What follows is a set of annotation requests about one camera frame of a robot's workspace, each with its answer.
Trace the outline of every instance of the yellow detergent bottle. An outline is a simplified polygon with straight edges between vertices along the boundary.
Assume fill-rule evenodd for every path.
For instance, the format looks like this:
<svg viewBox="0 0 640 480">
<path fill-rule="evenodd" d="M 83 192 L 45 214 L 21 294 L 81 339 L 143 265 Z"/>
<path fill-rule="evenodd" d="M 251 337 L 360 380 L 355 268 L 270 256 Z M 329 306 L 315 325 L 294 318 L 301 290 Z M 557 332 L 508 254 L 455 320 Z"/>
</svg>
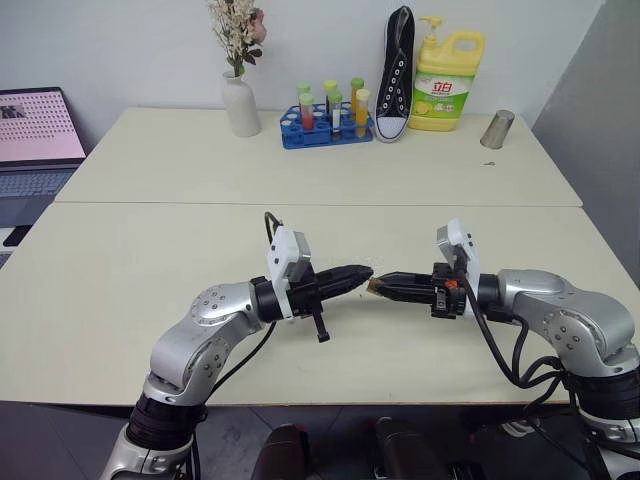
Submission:
<svg viewBox="0 0 640 480">
<path fill-rule="evenodd" d="M 431 30 L 418 56 L 409 128 L 453 130 L 482 59 L 484 35 L 455 32 L 439 44 L 435 29 L 442 24 L 442 18 L 421 17 L 420 20 L 429 22 Z M 473 50 L 460 48 L 462 42 L 472 44 Z"/>
</svg>

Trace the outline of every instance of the laptop screen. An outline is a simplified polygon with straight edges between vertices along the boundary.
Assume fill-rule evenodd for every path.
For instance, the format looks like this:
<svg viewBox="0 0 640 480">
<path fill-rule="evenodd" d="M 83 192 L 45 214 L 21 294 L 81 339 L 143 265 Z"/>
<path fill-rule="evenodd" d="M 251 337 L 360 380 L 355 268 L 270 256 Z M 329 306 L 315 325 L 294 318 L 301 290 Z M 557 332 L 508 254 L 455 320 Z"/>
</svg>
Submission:
<svg viewBox="0 0 640 480">
<path fill-rule="evenodd" d="M 0 91 L 0 168 L 85 158 L 59 88 Z"/>
</svg>

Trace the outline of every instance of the metal cup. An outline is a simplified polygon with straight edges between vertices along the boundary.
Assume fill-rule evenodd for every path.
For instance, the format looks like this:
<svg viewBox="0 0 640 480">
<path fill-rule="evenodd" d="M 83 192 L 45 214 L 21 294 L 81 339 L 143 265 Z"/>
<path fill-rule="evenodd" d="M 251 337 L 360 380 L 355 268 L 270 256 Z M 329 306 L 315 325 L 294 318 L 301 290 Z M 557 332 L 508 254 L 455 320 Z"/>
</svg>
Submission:
<svg viewBox="0 0 640 480">
<path fill-rule="evenodd" d="M 507 136 L 507 132 L 509 132 L 509 128 L 511 128 L 514 118 L 515 115 L 513 112 L 509 110 L 498 110 L 493 116 L 489 127 L 487 127 L 487 131 L 484 132 L 484 135 L 480 139 L 480 143 L 494 150 L 502 148 L 502 143 Z"/>
</svg>

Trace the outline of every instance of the gray floor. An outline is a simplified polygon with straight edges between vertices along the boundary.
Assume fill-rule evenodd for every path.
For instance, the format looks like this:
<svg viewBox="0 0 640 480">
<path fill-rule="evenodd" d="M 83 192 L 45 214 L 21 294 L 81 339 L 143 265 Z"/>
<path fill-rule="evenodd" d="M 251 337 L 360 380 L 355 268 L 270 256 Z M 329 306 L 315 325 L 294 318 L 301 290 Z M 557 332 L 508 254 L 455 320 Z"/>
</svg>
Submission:
<svg viewBox="0 0 640 480">
<path fill-rule="evenodd" d="M 470 438 L 460 426 L 461 411 L 412 406 L 212 408 L 198 428 L 203 478 L 249 479 L 262 442 L 283 423 L 304 425 L 309 432 L 312 478 L 372 478 L 362 440 L 380 416 L 411 422 L 445 462 L 481 461 L 489 480 L 588 478 L 534 435 L 515 439 L 489 429 Z M 0 478 L 97 478 L 124 423 L 64 408 L 0 402 Z M 578 451 L 570 418 L 554 418 L 544 425 Z"/>
</svg>

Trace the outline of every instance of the robotic arm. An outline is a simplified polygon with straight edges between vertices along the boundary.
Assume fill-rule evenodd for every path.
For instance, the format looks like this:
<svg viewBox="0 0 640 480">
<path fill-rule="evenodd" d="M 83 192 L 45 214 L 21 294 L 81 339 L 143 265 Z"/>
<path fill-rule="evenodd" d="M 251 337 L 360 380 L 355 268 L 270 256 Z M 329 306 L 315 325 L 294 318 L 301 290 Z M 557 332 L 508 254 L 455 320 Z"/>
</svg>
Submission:
<svg viewBox="0 0 640 480">
<path fill-rule="evenodd" d="M 101 480 L 176 478 L 189 460 L 196 425 L 206 418 L 206 401 L 221 384 L 216 383 L 218 375 L 231 350 L 267 323 L 272 324 L 270 335 L 277 320 L 311 315 L 318 340 L 329 340 L 321 302 L 353 290 L 373 271 L 349 265 L 315 274 L 304 234 L 279 222 L 274 227 L 267 254 L 271 281 L 259 277 L 206 289 L 160 337 L 143 393 L 118 435 Z"/>
<path fill-rule="evenodd" d="M 437 243 L 447 263 L 434 264 L 431 275 L 394 272 L 371 279 L 369 290 L 396 301 L 429 304 L 435 317 L 476 317 L 490 347 L 493 338 L 483 328 L 483 315 L 492 321 L 526 323 L 553 346 L 561 362 L 559 378 L 572 398 L 577 396 L 591 478 L 639 475 L 640 356 L 631 343 L 634 322 L 627 309 L 548 272 L 480 274 L 472 237 L 458 220 L 439 229 Z M 492 352 L 512 382 L 533 386 L 531 375 L 520 378 L 499 350 Z"/>
</svg>

